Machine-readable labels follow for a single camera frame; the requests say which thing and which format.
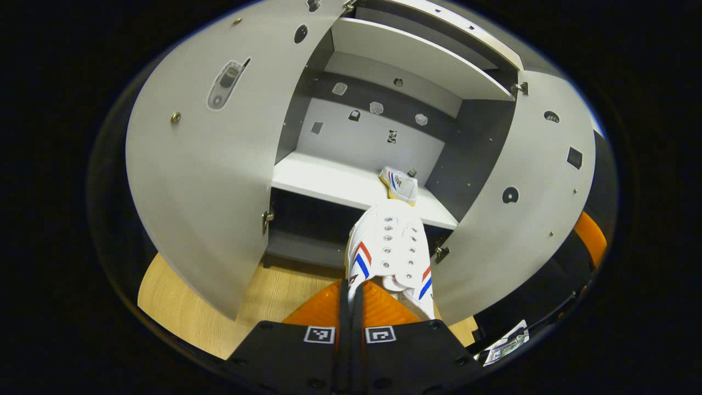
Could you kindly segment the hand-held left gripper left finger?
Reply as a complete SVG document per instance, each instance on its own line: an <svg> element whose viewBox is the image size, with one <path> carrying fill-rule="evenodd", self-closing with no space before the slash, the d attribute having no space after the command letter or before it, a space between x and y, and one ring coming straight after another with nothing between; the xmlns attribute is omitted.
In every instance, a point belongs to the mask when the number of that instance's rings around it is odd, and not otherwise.
<svg viewBox="0 0 702 395"><path fill-rule="evenodd" d="M342 394L349 388L348 281L338 280L282 321L263 320L225 371L264 394Z"/></svg>

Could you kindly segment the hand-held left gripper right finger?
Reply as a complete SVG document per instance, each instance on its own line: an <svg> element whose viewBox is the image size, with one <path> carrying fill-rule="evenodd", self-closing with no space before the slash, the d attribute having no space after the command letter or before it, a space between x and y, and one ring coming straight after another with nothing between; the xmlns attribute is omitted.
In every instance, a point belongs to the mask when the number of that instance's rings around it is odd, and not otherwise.
<svg viewBox="0 0 702 395"><path fill-rule="evenodd" d="M356 290L351 393L452 394L483 374L441 320L397 324L406 308L372 282Z"/></svg>

